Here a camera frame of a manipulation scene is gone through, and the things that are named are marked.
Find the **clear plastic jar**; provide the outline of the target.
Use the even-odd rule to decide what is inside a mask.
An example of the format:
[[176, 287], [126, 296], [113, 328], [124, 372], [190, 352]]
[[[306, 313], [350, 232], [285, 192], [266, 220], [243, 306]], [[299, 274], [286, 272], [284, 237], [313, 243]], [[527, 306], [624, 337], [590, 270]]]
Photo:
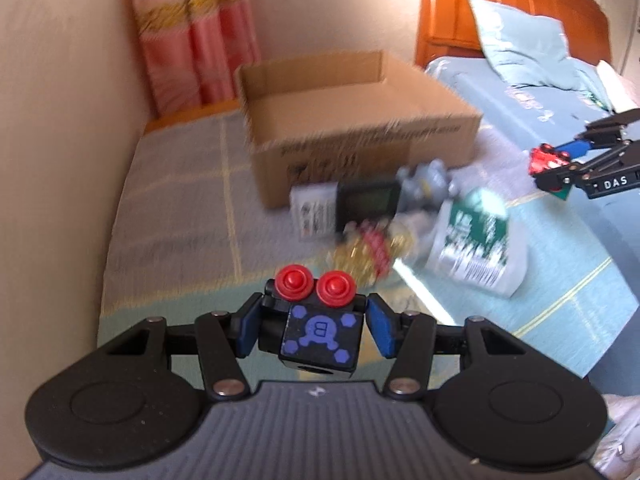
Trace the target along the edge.
[[390, 275], [373, 287], [396, 313], [416, 311], [431, 315], [437, 323], [454, 326], [457, 322], [436, 299], [410, 266], [397, 259]]

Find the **black digital clock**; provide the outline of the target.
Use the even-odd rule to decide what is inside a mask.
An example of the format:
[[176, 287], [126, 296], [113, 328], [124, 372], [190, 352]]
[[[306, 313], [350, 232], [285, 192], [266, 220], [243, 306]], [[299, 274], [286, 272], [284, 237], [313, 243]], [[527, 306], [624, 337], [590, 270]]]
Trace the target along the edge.
[[340, 182], [336, 189], [335, 233], [349, 223], [391, 219], [396, 214], [400, 183], [395, 178]]

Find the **open cardboard box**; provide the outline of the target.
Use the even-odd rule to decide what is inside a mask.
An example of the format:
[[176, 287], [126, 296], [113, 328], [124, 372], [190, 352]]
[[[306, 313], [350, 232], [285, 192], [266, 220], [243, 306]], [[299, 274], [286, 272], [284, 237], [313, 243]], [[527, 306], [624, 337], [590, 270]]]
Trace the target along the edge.
[[482, 113], [392, 54], [337, 51], [240, 66], [235, 74], [262, 206], [294, 186], [394, 174], [433, 159], [469, 165]]

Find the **white green medical bottle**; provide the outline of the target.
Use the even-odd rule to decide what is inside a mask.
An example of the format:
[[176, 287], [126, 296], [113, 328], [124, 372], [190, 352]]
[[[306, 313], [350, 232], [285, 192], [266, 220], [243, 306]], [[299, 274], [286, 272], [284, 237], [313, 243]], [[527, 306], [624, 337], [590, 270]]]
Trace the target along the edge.
[[425, 269], [501, 297], [520, 288], [528, 268], [526, 227], [446, 200], [439, 209]]

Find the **light blue pillow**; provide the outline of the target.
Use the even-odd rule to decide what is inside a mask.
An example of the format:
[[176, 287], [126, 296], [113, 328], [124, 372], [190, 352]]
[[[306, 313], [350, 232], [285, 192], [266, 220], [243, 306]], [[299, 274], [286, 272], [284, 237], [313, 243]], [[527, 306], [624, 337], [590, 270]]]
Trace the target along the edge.
[[490, 0], [468, 3], [485, 58], [509, 86], [576, 91], [613, 109], [594, 66], [570, 55], [560, 21]]

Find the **pink patterned curtain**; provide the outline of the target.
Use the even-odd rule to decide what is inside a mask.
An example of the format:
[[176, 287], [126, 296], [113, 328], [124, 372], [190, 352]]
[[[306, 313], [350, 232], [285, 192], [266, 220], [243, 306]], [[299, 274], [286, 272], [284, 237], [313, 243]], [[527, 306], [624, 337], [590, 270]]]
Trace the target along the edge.
[[235, 98], [233, 75], [260, 59], [250, 0], [132, 0], [157, 113]]

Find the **clear bottle yellow capsules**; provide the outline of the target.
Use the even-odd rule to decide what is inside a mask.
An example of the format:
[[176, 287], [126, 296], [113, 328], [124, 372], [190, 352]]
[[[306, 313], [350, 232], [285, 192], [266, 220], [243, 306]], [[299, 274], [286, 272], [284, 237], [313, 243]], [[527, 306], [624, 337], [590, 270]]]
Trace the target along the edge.
[[414, 246], [416, 238], [398, 220], [351, 223], [326, 256], [326, 266], [349, 274], [358, 287], [370, 288], [385, 281], [395, 261]]

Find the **grey cartoon mouse figure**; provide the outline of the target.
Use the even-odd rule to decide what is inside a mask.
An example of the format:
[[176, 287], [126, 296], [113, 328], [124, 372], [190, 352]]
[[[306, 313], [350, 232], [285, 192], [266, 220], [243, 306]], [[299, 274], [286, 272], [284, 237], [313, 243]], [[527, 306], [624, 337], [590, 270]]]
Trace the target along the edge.
[[398, 212], [414, 210], [438, 211], [446, 200], [460, 196], [460, 186], [440, 159], [416, 168], [400, 167], [396, 172], [400, 184]]

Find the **black cube toy red buttons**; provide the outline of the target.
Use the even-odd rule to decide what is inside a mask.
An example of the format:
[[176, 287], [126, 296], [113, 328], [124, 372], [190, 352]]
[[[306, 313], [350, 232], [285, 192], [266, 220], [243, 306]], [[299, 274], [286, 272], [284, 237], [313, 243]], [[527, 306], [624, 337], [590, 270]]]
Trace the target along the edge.
[[265, 286], [258, 349], [288, 367], [350, 377], [358, 364], [366, 309], [367, 297], [346, 272], [315, 278], [306, 266], [289, 264]]

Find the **blue floral bed sheet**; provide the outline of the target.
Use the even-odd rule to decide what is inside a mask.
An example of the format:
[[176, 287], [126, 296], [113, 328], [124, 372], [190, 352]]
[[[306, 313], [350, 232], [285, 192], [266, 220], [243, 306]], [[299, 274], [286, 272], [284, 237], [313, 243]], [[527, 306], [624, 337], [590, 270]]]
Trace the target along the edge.
[[528, 153], [560, 145], [608, 116], [584, 92], [510, 87], [482, 58], [445, 56], [427, 73], [483, 115], [462, 190], [497, 193], [525, 228], [528, 270], [509, 300], [476, 306], [600, 391], [639, 391], [639, 193], [565, 200], [536, 189]]

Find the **mint green round case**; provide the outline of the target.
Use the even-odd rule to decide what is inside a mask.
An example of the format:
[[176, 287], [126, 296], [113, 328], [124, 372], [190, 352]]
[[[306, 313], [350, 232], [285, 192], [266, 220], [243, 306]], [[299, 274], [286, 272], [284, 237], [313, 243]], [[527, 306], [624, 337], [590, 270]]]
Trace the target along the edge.
[[482, 214], [490, 214], [496, 218], [509, 218], [509, 208], [504, 199], [489, 188], [472, 188], [464, 196], [466, 206]]

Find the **white labelled card box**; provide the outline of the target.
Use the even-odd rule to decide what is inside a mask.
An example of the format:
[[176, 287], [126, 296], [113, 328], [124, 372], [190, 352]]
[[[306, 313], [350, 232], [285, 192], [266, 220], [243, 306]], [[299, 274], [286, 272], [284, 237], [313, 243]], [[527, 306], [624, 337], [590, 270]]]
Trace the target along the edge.
[[301, 240], [320, 240], [335, 233], [336, 200], [336, 182], [291, 188], [290, 211]]

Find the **grey green checked blanket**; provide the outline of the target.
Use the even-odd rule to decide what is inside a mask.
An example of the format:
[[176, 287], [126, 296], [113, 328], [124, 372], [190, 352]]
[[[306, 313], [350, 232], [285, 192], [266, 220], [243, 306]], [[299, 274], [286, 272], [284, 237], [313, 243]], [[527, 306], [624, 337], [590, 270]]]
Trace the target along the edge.
[[[134, 153], [112, 229], [99, 341], [147, 316], [186, 324], [213, 308], [235, 310], [281, 266], [318, 268], [329, 249], [301, 240], [287, 210], [260, 203], [241, 115], [152, 133]], [[472, 314], [497, 323], [476, 302], [513, 297], [411, 269], [457, 324]]]

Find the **red toy train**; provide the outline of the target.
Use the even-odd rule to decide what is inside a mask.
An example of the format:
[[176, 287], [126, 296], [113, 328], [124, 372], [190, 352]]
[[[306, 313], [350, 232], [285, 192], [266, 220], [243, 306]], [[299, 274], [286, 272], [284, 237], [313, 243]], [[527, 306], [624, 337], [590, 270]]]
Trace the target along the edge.
[[528, 174], [538, 182], [538, 174], [568, 165], [572, 156], [567, 151], [557, 151], [552, 145], [543, 143], [529, 151]]

